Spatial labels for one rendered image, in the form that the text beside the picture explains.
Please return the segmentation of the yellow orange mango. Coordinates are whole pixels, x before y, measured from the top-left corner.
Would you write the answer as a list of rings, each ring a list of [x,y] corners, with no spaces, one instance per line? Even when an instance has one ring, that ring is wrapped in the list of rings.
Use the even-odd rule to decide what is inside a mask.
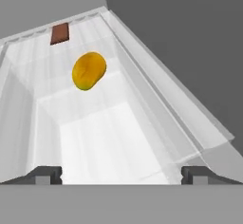
[[[106,68],[106,60],[100,53],[87,52],[73,66],[73,83],[81,90],[89,90],[104,75]]]

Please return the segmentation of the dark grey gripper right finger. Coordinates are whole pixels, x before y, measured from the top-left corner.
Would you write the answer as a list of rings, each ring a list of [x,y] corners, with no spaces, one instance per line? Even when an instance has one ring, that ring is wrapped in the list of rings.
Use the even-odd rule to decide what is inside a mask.
[[[181,175],[182,185],[243,185],[243,182],[217,175],[206,166],[183,166]]]

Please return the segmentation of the white fridge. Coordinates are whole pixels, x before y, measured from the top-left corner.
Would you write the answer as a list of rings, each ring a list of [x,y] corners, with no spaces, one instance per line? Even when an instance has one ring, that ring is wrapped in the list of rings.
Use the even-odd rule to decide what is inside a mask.
[[[0,39],[0,182],[40,165],[66,184],[177,184],[185,165],[243,182],[232,134],[109,9]],[[89,90],[72,80],[87,52],[106,60]]]

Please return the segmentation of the brown rectangular block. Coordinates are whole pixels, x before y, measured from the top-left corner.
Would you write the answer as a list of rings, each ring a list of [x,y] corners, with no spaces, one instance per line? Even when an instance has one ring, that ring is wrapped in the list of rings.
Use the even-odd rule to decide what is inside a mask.
[[[52,28],[50,44],[55,45],[69,40],[68,23],[62,23]]]

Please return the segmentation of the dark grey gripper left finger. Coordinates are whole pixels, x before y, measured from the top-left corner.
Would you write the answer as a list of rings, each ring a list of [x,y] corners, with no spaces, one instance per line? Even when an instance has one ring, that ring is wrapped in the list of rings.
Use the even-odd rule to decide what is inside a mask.
[[[63,170],[61,166],[38,166],[28,174],[6,180],[2,184],[14,185],[62,185]]]

